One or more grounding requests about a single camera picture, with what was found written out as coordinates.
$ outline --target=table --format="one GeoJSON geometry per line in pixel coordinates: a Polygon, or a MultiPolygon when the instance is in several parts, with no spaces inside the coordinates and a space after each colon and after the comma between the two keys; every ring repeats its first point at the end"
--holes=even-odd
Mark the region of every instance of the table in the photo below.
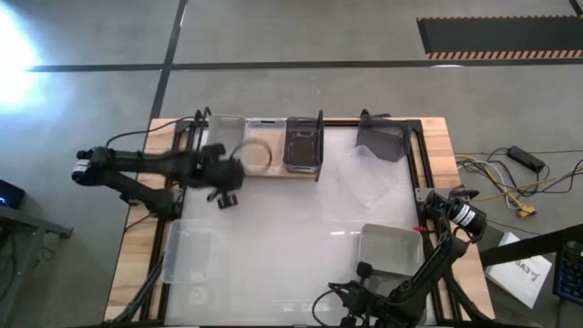
{"type": "MultiPolygon", "coordinates": [[[[357,118],[335,118],[335,120],[354,120],[357,118]]],[[[453,188],[460,184],[459,175],[455,166],[454,152],[447,131],[444,118],[403,118],[419,119],[424,130],[424,141],[429,155],[429,162],[433,172],[436,188],[453,188]]],[[[171,119],[159,118],[152,120],[151,127],[156,128],[171,119]]],[[[174,125],[169,125],[148,135],[145,151],[148,153],[161,153],[168,150],[174,136],[174,125]]],[[[421,166],[419,148],[417,142],[413,142],[414,156],[417,159],[416,171],[421,186],[424,186],[424,172],[421,166]]],[[[138,180],[151,188],[163,188],[164,177],[152,174],[140,174],[138,180]]],[[[128,213],[127,225],[146,216],[147,211],[143,206],[132,207],[128,213]]],[[[148,273],[150,252],[154,241],[156,219],[147,219],[139,225],[132,227],[124,235],[118,257],[118,265],[112,282],[105,319],[116,317],[128,302],[132,299],[148,273]]],[[[494,318],[494,310],[490,301],[486,278],[482,271],[477,247],[469,247],[466,255],[459,259],[453,268],[454,276],[478,309],[485,315],[494,318]]],[[[439,284],[442,303],[444,305],[445,318],[453,318],[445,283],[439,284]]],[[[150,305],[150,316],[155,317],[158,309],[158,299],[161,290],[159,282],[154,290],[153,302],[150,305]]]]}

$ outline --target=black and orange striped mat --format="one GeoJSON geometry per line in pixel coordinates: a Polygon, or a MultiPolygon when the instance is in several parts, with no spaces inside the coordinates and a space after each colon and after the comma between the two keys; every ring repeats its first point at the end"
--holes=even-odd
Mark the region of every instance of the black and orange striped mat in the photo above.
{"type": "Polygon", "coordinates": [[[430,59],[583,58],[583,17],[420,17],[430,59]]]}

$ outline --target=yellow wire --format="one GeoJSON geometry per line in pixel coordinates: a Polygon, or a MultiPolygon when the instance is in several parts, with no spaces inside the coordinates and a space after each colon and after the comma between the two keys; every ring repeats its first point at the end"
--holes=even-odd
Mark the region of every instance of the yellow wire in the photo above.
{"type": "MultiPolygon", "coordinates": [[[[473,158],[473,157],[471,157],[471,156],[467,156],[467,155],[455,155],[455,157],[456,157],[457,159],[470,159],[470,160],[478,160],[478,159],[475,159],[475,158],[473,158]]],[[[485,169],[486,169],[486,171],[488,172],[488,175],[490,176],[490,178],[493,178],[493,176],[492,176],[492,173],[490,173],[490,172],[487,170],[487,168],[485,168],[485,169]]],[[[576,170],[575,170],[575,173],[577,173],[577,172],[580,172],[581,170],[583,170],[583,168],[576,169],[576,170]]],[[[563,175],[563,176],[560,176],[560,177],[553,177],[553,178],[548,178],[548,179],[541,180],[541,181],[539,181],[539,182],[533,182],[533,183],[528,183],[528,184],[526,184],[526,185],[518,186],[518,187],[517,187],[517,189],[523,190],[523,189],[526,189],[526,188],[534,187],[534,186],[537,186],[537,185],[541,185],[541,184],[544,184],[544,183],[548,183],[548,182],[550,182],[550,181],[554,181],[554,180],[556,180],[556,179],[562,179],[562,178],[568,177],[568,176],[570,176],[571,174],[573,174],[573,172],[572,172],[572,171],[571,171],[571,172],[569,172],[569,173],[567,173],[567,174],[565,174],[565,175],[563,175]]],[[[498,186],[500,186],[500,183],[498,183],[496,179],[494,179],[494,181],[496,181],[496,184],[497,184],[498,186]]],[[[511,196],[512,198],[514,198],[514,195],[512,195],[512,194],[511,194],[511,192],[518,193],[518,191],[515,191],[515,190],[508,190],[507,192],[501,192],[501,193],[499,193],[499,194],[496,194],[496,195],[494,195],[494,196],[490,196],[490,197],[484,197],[484,198],[481,198],[481,199],[473,199],[472,201],[487,201],[487,200],[495,200],[495,199],[497,199],[497,198],[499,198],[499,197],[504,197],[505,195],[508,195],[508,196],[511,196]]]]}

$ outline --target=floor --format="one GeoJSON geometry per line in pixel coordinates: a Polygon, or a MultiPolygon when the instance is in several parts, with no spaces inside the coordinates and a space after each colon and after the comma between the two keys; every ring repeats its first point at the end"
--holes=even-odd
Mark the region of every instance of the floor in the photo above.
{"type": "MultiPolygon", "coordinates": [[[[582,65],[172,71],[162,102],[160,92],[154,100],[160,75],[168,71],[22,73],[28,66],[162,64],[179,3],[0,2],[0,28],[9,45],[0,53],[0,153],[9,154],[0,160],[0,179],[27,191],[26,210],[75,228],[69,241],[47,241],[56,257],[34,270],[14,326],[100,322],[128,208],[115,192],[71,181],[75,153],[145,128],[158,111],[161,118],[178,118],[210,106],[215,113],[287,117],[323,109],[327,117],[346,117],[368,108],[446,117],[457,153],[512,145],[583,149],[582,65]]],[[[422,60],[418,16],[572,14],[566,0],[190,0],[173,60],[422,60]]],[[[143,142],[136,136],[114,146],[141,149],[143,142]]],[[[554,176],[582,156],[539,157],[554,176]]],[[[504,161],[518,181],[534,178],[504,161]]],[[[479,176],[463,174],[462,180],[485,195],[496,192],[479,176]]],[[[500,200],[479,206],[489,219],[544,233],[582,222],[582,192],[576,181],[568,194],[537,195],[528,202],[538,215],[524,220],[500,200]]],[[[490,291],[496,313],[510,308],[544,325],[555,320],[557,299],[548,291],[533,312],[495,286],[490,291]]]]}

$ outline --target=power adapter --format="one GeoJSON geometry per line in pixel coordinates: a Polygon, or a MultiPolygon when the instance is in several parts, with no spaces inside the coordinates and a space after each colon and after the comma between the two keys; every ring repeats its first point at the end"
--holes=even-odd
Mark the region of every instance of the power adapter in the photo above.
{"type": "Polygon", "coordinates": [[[506,155],[535,173],[540,173],[547,165],[542,160],[537,159],[517,146],[512,146],[506,155]]]}

